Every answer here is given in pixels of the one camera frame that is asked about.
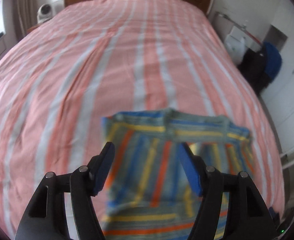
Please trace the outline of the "white plastic bag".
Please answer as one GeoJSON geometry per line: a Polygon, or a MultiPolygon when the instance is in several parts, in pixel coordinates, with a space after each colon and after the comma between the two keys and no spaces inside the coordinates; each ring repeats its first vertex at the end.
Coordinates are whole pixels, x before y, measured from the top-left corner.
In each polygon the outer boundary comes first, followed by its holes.
{"type": "Polygon", "coordinates": [[[228,34],[224,41],[224,46],[232,60],[232,62],[238,66],[244,57],[246,52],[246,38],[235,38],[231,34],[228,34]]]}

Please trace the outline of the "white wardrobe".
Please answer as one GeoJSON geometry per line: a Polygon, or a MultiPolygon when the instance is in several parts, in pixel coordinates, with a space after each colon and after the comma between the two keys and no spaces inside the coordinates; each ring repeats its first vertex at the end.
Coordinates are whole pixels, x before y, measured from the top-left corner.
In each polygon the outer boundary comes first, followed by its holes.
{"type": "Polygon", "coordinates": [[[273,120],[283,154],[294,152],[294,4],[280,0],[272,26],[287,36],[280,51],[282,66],[278,76],[262,93],[273,120]]]}

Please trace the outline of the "blue cloth on chair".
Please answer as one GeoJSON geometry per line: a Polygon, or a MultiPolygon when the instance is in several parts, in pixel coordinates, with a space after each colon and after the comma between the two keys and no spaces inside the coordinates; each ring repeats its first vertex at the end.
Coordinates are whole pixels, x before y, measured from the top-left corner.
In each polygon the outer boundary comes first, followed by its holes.
{"type": "Polygon", "coordinates": [[[263,42],[262,48],[265,51],[266,65],[264,68],[264,73],[273,82],[280,72],[282,66],[282,57],[278,49],[269,42],[263,42]]]}

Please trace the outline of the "white desk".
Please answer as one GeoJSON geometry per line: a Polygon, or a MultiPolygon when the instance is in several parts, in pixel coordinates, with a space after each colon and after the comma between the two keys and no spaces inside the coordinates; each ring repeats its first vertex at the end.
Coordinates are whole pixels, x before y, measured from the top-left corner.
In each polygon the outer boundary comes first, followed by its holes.
{"type": "Polygon", "coordinates": [[[237,41],[245,38],[246,47],[252,51],[258,51],[262,47],[262,43],[254,35],[252,35],[246,27],[236,23],[226,14],[217,11],[212,25],[217,35],[223,42],[225,42],[227,37],[230,36],[237,41]]]}

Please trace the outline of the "striped knitted sweater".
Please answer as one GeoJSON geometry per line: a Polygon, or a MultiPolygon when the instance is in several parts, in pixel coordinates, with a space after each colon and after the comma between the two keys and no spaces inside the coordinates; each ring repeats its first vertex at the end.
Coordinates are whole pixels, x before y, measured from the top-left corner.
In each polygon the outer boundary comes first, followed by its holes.
{"type": "Polygon", "coordinates": [[[105,183],[106,239],[187,239],[202,200],[180,162],[183,142],[220,172],[253,173],[249,129],[223,115],[119,112],[103,118],[103,130],[116,150],[105,183]]]}

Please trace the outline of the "beige curtain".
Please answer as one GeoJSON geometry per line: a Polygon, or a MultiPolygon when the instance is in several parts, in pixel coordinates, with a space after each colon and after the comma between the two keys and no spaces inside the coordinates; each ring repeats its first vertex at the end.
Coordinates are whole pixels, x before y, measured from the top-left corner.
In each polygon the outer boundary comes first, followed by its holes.
{"type": "Polygon", "coordinates": [[[13,22],[16,38],[20,41],[28,29],[37,24],[37,0],[13,0],[13,22]]]}

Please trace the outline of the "white round fan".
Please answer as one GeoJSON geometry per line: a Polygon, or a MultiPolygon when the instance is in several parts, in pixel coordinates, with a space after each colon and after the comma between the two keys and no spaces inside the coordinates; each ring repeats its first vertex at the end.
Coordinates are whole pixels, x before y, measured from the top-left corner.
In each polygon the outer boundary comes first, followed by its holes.
{"type": "Polygon", "coordinates": [[[42,24],[54,16],[53,8],[50,4],[43,4],[37,12],[37,23],[42,24]]]}

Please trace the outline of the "pink striped bed cover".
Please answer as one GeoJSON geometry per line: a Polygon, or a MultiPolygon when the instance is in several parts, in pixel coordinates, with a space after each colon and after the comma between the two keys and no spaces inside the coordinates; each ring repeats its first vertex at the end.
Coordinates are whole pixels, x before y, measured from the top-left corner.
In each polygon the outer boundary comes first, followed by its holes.
{"type": "Polygon", "coordinates": [[[187,239],[275,239],[285,194],[273,131],[253,89],[197,7],[93,0],[64,9],[0,61],[0,228],[15,239],[48,172],[99,155],[103,118],[161,109],[226,116],[249,129],[253,173],[220,172],[180,144],[201,198],[187,239]]]}

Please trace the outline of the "wooden nightstand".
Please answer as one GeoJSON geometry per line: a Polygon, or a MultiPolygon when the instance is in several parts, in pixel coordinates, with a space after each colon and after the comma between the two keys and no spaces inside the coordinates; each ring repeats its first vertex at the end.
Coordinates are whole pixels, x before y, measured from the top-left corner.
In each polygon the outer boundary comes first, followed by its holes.
{"type": "Polygon", "coordinates": [[[27,30],[27,33],[28,33],[28,34],[31,33],[32,31],[34,31],[35,29],[37,29],[37,28],[40,27],[41,25],[42,25],[42,24],[39,23],[39,24],[36,24],[36,25],[30,27],[30,28],[27,30]]]}

